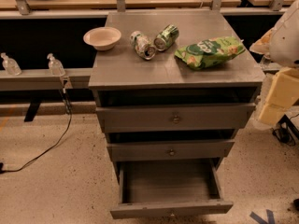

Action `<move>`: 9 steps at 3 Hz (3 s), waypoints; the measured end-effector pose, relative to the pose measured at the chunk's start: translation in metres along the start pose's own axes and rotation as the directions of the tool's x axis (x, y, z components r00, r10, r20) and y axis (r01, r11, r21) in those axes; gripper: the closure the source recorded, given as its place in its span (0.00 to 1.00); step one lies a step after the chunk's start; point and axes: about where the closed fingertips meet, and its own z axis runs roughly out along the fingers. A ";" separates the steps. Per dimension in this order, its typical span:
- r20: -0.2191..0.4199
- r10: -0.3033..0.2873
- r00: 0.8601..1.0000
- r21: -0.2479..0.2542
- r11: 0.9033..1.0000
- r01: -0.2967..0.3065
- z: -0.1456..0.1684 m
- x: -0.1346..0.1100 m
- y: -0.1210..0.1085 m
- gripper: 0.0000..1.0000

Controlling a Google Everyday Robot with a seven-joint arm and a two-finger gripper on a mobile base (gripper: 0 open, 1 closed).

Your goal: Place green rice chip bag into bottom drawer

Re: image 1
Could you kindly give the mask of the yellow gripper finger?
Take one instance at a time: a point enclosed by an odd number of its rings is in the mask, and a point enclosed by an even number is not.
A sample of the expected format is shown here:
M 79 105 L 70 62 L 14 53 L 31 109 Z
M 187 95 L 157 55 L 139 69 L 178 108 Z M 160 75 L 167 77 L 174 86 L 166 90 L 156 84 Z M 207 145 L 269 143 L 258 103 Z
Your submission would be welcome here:
M 277 105 L 258 104 L 257 120 L 263 124 L 275 126 L 286 112 L 286 108 Z
M 289 109 L 299 100 L 299 70 L 284 67 L 270 75 L 270 90 L 265 104 L 279 109 Z

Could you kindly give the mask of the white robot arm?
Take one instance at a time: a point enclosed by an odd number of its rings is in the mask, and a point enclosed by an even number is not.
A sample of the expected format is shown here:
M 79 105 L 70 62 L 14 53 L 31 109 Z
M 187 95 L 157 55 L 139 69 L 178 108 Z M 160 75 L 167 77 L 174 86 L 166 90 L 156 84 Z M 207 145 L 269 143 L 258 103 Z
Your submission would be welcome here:
M 275 126 L 299 99 L 299 1 L 277 21 L 269 45 L 270 59 L 282 68 L 263 81 L 258 121 Z

